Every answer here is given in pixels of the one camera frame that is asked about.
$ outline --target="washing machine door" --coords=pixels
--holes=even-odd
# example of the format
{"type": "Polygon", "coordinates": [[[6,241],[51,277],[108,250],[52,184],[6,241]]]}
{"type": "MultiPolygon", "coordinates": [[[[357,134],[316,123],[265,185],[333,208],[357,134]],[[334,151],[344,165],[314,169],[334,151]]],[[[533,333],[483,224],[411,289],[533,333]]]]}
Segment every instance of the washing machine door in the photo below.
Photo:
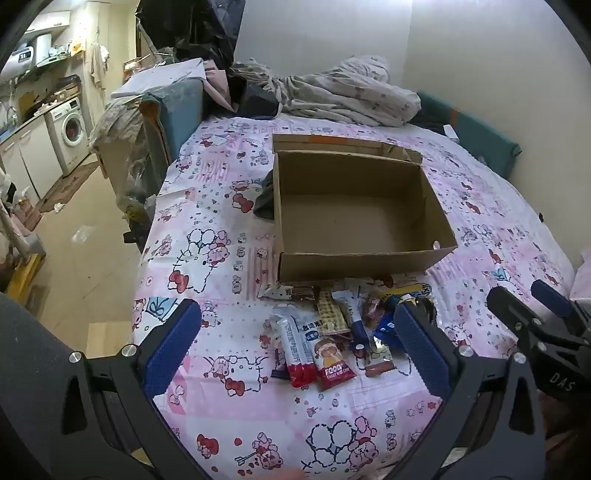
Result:
{"type": "Polygon", "coordinates": [[[61,123],[61,137],[68,147],[75,147],[84,138],[84,120],[80,112],[70,112],[61,123]]]}

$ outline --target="open cardboard box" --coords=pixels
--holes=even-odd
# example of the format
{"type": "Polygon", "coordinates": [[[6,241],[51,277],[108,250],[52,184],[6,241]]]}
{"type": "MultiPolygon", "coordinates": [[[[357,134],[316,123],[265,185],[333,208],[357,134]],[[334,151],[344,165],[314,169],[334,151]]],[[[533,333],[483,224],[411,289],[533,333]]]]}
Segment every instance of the open cardboard box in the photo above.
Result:
{"type": "Polygon", "coordinates": [[[279,281],[422,271],[457,248],[419,152],[321,135],[273,147],[279,281]]]}

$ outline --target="metal screw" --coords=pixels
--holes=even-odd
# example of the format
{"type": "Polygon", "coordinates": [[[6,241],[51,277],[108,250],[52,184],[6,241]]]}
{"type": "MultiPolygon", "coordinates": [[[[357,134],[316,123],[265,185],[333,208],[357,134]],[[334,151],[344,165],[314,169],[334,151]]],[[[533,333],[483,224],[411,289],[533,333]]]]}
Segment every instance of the metal screw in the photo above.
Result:
{"type": "Polygon", "coordinates": [[[82,360],[82,354],[80,352],[72,352],[70,354],[70,363],[77,364],[80,360],[82,360]]]}
{"type": "Polygon", "coordinates": [[[518,364],[524,364],[527,362],[527,357],[521,352],[517,352],[515,355],[513,355],[513,358],[518,364]]]}
{"type": "Polygon", "coordinates": [[[474,355],[474,350],[472,349],[471,346],[468,345],[462,345],[458,351],[460,352],[461,356],[472,356],[474,355]]]}
{"type": "Polygon", "coordinates": [[[129,345],[125,345],[121,349],[121,355],[123,356],[134,356],[138,351],[138,348],[133,344],[130,343],[129,345]]]}

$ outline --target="blue gripper pad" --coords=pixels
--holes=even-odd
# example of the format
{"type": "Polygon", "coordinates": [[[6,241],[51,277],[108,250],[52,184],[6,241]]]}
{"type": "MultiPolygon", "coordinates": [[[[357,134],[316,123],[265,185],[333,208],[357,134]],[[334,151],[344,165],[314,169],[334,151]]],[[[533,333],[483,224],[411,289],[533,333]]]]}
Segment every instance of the blue gripper pad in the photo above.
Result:
{"type": "Polygon", "coordinates": [[[148,398],[154,398],[166,392],[189,347],[199,333],[201,328],[199,304],[193,300],[183,300],[166,323],[154,330],[163,327],[169,327],[168,331],[161,342],[154,347],[144,368],[142,389],[148,398]]]}
{"type": "Polygon", "coordinates": [[[429,393],[447,400],[452,393],[450,368],[404,303],[394,311],[393,322],[429,393]]]}
{"type": "Polygon", "coordinates": [[[567,319],[575,315],[570,300],[564,298],[546,282],[541,280],[533,282],[531,284],[531,295],[559,318],[567,319]]]}

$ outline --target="pink floral bed sheet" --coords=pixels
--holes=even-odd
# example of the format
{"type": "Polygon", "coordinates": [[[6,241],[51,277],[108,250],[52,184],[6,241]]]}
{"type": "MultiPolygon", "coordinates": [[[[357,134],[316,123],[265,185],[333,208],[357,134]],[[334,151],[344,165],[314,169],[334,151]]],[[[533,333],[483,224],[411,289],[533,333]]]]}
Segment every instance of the pink floral bed sheet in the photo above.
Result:
{"type": "Polygon", "coordinates": [[[514,340],[485,307],[489,289],[503,285],[546,315],[530,296],[532,281],[567,294],[573,269],[519,193],[446,137],[412,125],[373,128],[288,115],[202,123],[168,169],[140,265],[136,343],[180,299],[203,310],[197,339],[154,401],[213,478],[272,477],[278,468],[357,478],[401,459],[440,399],[405,357],[377,378],[346,357],[358,376],[325,392],[271,378],[276,359],[265,321],[277,302],[256,295],[273,281],[274,225],[252,209],[272,167],[275,132],[366,138],[423,153],[459,248],[427,272],[373,282],[431,285],[439,326],[458,345],[507,357],[514,340]]]}

